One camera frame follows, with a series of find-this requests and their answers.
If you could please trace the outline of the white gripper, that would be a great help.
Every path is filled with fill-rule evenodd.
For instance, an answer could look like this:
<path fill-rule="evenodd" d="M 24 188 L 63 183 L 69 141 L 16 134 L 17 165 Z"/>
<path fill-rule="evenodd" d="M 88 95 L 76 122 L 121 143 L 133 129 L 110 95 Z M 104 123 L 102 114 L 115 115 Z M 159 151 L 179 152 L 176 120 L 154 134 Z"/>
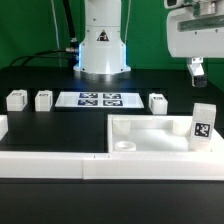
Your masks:
<path fill-rule="evenodd" d="M 171 56 L 188 58 L 192 86 L 206 87 L 203 58 L 224 58 L 224 6 L 218 7 L 217 14 L 199 18 L 193 16 L 192 7 L 172 10 L 168 13 L 166 27 Z"/>

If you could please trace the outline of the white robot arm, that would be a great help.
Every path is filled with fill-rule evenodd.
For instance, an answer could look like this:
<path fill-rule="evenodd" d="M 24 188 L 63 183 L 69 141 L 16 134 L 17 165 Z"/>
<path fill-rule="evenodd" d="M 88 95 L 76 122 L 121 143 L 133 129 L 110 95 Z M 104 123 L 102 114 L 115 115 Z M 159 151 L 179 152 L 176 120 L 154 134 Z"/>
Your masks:
<path fill-rule="evenodd" d="M 185 58 L 194 87 L 207 85 L 205 58 L 224 58 L 224 0 L 163 0 L 167 46 Z M 74 73 L 110 81 L 131 71 L 121 40 L 121 0 L 84 0 L 85 37 L 78 45 Z"/>

